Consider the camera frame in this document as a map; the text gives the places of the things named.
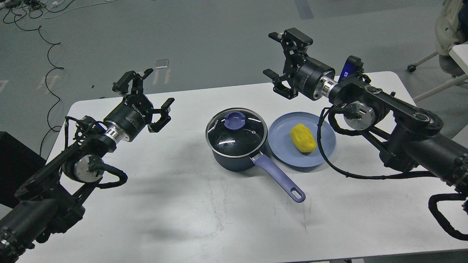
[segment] yellow sponge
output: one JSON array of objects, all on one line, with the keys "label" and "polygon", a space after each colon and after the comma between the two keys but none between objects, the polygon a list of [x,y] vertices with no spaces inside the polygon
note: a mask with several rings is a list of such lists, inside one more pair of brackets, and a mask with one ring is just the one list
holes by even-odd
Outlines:
[{"label": "yellow sponge", "polygon": [[299,123],[290,132],[292,142],[302,153],[312,152],[317,148],[314,136],[304,124]]}]

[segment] gray floor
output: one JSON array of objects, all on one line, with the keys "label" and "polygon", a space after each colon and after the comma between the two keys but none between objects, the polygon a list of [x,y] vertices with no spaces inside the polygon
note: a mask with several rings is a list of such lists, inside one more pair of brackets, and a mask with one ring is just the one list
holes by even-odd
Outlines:
[{"label": "gray floor", "polygon": [[[69,9],[98,2],[104,1],[75,1]],[[18,24],[25,29],[42,25],[45,39],[61,42],[50,58],[65,69],[53,71],[48,79],[61,98],[49,120],[61,125],[74,102],[116,97],[112,82],[126,71],[154,66],[157,59],[168,58],[170,70],[150,77],[146,93],[268,82],[263,69],[281,72],[284,56],[267,35],[291,27],[314,39],[311,57],[338,72],[346,58],[355,55],[364,61],[366,72],[396,72],[416,96],[450,78],[435,58],[414,73],[405,71],[434,51],[433,26],[441,5],[441,0],[118,0],[48,20],[26,17]],[[49,129],[47,111],[57,101],[42,84],[52,69],[49,47],[37,31],[0,23],[0,130],[36,152]],[[453,137],[468,124],[467,96],[467,90],[452,87],[417,105],[438,114],[445,122],[442,133]],[[43,157],[56,137],[50,134],[44,140]],[[425,262],[461,262],[449,261],[451,253],[444,255],[429,256]],[[413,257],[372,262],[378,260],[416,262]]]}]

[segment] cooking pot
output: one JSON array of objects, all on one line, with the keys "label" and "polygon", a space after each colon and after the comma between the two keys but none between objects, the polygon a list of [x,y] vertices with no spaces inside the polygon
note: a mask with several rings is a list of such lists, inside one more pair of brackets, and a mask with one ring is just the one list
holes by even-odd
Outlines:
[{"label": "cooking pot", "polygon": [[216,114],[205,130],[214,158],[224,168],[240,172],[255,165],[267,171],[296,202],[306,194],[265,154],[268,128],[257,113],[230,108]]}]

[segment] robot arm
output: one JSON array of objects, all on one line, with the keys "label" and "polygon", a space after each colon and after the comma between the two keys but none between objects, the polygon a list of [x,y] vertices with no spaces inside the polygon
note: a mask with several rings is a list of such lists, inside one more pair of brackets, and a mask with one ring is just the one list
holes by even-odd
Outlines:
[{"label": "robot arm", "polygon": [[[83,218],[85,208],[82,205],[95,188],[117,187],[127,181],[123,171],[105,164],[101,158],[115,151],[119,141],[133,141],[146,125],[150,132],[158,132],[169,122],[169,106],[174,99],[169,98],[161,109],[154,109],[143,95],[143,79],[152,71],[146,70],[143,77],[127,72],[118,83],[114,83],[113,91],[121,94],[123,100],[104,122],[88,116],[82,120],[66,118],[66,134],[68,121],[71,119],[77,123],[75,142],[66,145],[64,151],[16,191],[15,197],[20,203],[0,219],[0,262],[15,262],[27,248],[34,248],[34,240],[44,243],[51,234],[65,233],[74,226]],[[127,94],[130,81],[133,88],[131,94]],[[152,115],[156,113],[161,114],[161,119],[152,123]],[[73,194],[69,193],[60,185],[60,170],[70,179],[84,183],[82,187]],[[119,180],[100,183],[104,171]]]},{"label": "robot arm", "polygon": [[[287,99],[296,97],[298,93],[313,101],[327,97],[333,105],[329,109],[329,122],[333,129],[344,135],[362,135],[380,151],[379,157],[385,167],[403,173],[393,177],[353,176],[332,167],[346,176],[359,179],[396,179],[420,176],[410,171],[422,165],[432,173],[429,176],[455,186],[458,194],[433,196],[429,208],[446,232],[455,238],[468,240],[468,235],[454,230],[437,210],[438,201],[465,200],[468,196],[468,150],[439,133],[443,127],[442,120],[430,111],[395,98],[395,93],[387,94],[370,85],[371,80],[364,74],[363,63],[357,57],[347,59],[339,80],[335,81],[333,68],[307,55],[307,48],[313,40],[304,33],[292,28],[283,34],[270,33],[269,37],[281,43],[286,58],[283,76],[271,69],[263,72],[272,79],[273,90]],[[282,81],[287,81],[291,88],[281,84]],[[375,125],[390,111],[396,125],[388,134]],[[339,127],[336,114],[343,114],[353,130]],[[320,146],[320,135],[317,139]]]}]

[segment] purple lid knob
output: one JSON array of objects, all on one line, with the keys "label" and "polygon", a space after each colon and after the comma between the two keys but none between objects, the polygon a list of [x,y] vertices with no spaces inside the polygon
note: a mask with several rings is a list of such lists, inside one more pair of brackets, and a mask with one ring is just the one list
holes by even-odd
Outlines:
[{"label": "purple lid knob", "polygon": [[230,130],[238,130],[245,125],[245,115],[239,111],[233,111],[224,116],[224,126]]}]

